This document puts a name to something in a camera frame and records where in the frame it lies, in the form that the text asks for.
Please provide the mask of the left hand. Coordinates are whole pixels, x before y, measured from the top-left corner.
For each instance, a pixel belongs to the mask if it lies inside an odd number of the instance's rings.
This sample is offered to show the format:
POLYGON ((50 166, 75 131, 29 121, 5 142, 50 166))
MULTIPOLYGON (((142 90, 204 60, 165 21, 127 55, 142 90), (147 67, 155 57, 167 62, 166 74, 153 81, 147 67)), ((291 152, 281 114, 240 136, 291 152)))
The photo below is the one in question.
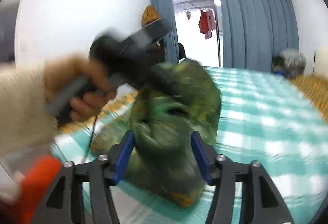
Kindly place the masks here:
POLYGON ((101 112, 116 97, 103 65, 82 56, 48 61, 44 69, 47 112, 61 127, 84 122, 101 112))

